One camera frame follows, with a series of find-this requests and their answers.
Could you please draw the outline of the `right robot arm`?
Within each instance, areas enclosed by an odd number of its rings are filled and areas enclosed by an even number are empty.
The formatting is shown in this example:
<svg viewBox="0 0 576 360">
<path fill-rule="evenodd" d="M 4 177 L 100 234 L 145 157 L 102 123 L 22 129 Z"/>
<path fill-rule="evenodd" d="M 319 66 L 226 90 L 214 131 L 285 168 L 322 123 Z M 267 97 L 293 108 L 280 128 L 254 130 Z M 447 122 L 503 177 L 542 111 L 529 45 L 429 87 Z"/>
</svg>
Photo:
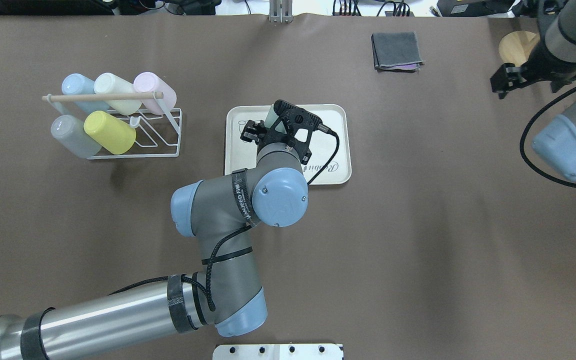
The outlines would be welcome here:
<svg viewBox="0 0 576 360">
<path fill-rule="evenodd" d="M 537 18 L 535 45 L 522 63 L 506 61 L 490 77 L 493 93 L 503 100 L 510 91 L 549 82 L 551 92 L 576 81 L 576 0 L 523 0 L 517 14 Z M 547 180 L 576 189 L 576 101 L 553 117 L 530 142 L 532 150 L 556 172 L 551 175 L 535 165 L 526 153 L 528 135 L 535 122 L 551 107 L 576 93 L 576 86 L 548 102 L 533 115 L 519 139 L 525 164 Z"/>
</svg>

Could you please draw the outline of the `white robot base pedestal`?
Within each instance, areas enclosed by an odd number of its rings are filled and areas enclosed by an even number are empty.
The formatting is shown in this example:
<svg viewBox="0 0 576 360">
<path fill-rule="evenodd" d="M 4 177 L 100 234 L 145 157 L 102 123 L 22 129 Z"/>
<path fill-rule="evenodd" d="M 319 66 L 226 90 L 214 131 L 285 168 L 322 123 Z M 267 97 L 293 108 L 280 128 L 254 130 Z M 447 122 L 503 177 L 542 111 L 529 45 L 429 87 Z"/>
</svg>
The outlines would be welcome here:
<svg viewBox="0 0 576 360">
<path fill-rule="evenodd" d="M 332 342 L 222 344 L 213 360 L 343 360 L 342 344 Z"/>
</svg>

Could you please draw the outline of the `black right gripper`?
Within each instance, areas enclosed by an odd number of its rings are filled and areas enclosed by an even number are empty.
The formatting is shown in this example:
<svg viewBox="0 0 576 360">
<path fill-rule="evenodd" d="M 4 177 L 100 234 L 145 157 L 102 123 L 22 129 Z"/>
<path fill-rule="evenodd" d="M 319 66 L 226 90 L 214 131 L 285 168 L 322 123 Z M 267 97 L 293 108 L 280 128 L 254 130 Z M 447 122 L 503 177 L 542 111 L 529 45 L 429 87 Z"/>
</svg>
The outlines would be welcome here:
<svg viewBox="0 0 576 360">
<path fill-rule="evenodd" d="M 503 100 L 511 91 L 552 80 L 555 69 L 556 62 L 550 60 L 529 60 L 521 66 L 503 63 L 490 77 L 490 88 Z"/>
</svg>

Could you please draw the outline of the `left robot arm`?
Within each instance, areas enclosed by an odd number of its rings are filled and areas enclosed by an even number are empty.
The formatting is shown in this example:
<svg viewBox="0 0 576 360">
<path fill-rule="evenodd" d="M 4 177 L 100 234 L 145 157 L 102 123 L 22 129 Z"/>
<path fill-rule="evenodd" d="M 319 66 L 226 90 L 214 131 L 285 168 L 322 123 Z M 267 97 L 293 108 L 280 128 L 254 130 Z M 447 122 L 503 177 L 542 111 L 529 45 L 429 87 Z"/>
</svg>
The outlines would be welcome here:
<svg viewBox="0 0 576 360">
<path fill-rule="evenodd" d="M 0 360 L 80 360 L 213 325 L 238 337 L 268 311 L 249 230 L 286 227 L 306 213 L 300 164 L 311 157 L 317 120 L 250 120 L 241 139 L 257 145 L 256 167 L 179 188 L 170 202 L 178 232 L 198 240 L 204 271 L 128 285 L 96 300 L 32 316 L 0 316 Z"/>
</svg>

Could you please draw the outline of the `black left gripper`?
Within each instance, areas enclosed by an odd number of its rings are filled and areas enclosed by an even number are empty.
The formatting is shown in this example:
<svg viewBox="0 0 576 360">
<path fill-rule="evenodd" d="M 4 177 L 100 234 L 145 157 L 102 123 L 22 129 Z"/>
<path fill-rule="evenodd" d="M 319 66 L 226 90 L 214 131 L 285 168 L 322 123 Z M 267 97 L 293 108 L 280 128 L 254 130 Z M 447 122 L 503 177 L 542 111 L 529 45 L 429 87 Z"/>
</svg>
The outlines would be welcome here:
<svg viewBox="0 0 576 360">
<path fill-rule="evenodd" d="M 248 120 L 243 130 L 240 134 L 240 139 L 243 142 L 254 142 L 259 148 L 264 148 L 270 144 L 274 143 L 281 143 L 284 145 L 288 145 L 289 143 L 289 136 L 288 134 L 283 134 L 275 130 L 275 126 L 278 125 L 279 120 L 274 123 L 272 128 L 267 129 L 265 128 L 264 121 L 253 121 Z"/>
</svg>

